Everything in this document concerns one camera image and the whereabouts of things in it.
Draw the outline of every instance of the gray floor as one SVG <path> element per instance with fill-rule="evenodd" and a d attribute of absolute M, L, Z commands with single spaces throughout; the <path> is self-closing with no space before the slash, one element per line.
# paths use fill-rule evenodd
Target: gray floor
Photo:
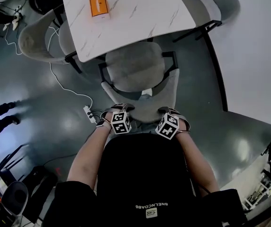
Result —
<path fill-rule="evenodd" d="M 19 3 L 12 0 L 9 5 L 14 8 Z M 26 23 L 40 17 L 27 5 L 23 13 Z M 173 44 L 171 40 L 176 36 L 164 35 L 154 41 L 164 52 L 177 53 L 181 74 L 176 108 L 188 118 L 191 136 L 211 164 L 219 185 L 224 186 L 265 149 L 271 141 L 271 125 L 223 112 L 216 74 L 204 40 L 195 41 L 190 36 Z M 16 32 L 11 28 L 8 41 L 17 42 Z M 53 38 L 51 52 L 61 54 L 57 36 Z M 93 109 L 102 110 L 112 102 L 100 86 L 98 62 L 94 59 L 79 63 L 82 75 L 70 65 L 53 65 L 53 70 L 64 87 L 90 95 Z M 26 155 L 24 161 L 12 169 L 17 177 L 27 174 L 33 165 L 76 153 L 95 129 L 83 111 L 90 103 L 87 98 L 62 90 L 48 63 L 17 56 L 14 45 L 7 45 L 0 38 L 0 104 L 11 101 L 20 101 L 19 107 L 6 115 L 18 113 L 22 122 L 10 125 L 0 134 L 0 160 L 17 146 L 29 143 L 21 152 Z M 72 161 L 72 157 L 59 159 L 46 167 L 64 181 Z"/>

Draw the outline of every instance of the box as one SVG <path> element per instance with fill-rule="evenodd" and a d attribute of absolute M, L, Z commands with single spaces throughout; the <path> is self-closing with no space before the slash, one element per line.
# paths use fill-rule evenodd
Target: box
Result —
<path fill-rule="evenodd" d="M 90 0 L 91 15 L 95 22 L 110 19 L 107 0 Z"/>

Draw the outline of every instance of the black shirt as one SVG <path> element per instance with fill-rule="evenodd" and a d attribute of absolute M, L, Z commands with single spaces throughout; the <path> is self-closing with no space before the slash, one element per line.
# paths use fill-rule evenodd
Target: black shirt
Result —
<path fill-rule="evenodd" d="M 192 226 L 204 216 L 206 210 L 201 205 L 193 194 L 184 155 L 175 138 L 120 136 L 104 149 L 97 196 L 86 184 L 59 183 L 43 224 L 187 222 Z"/>

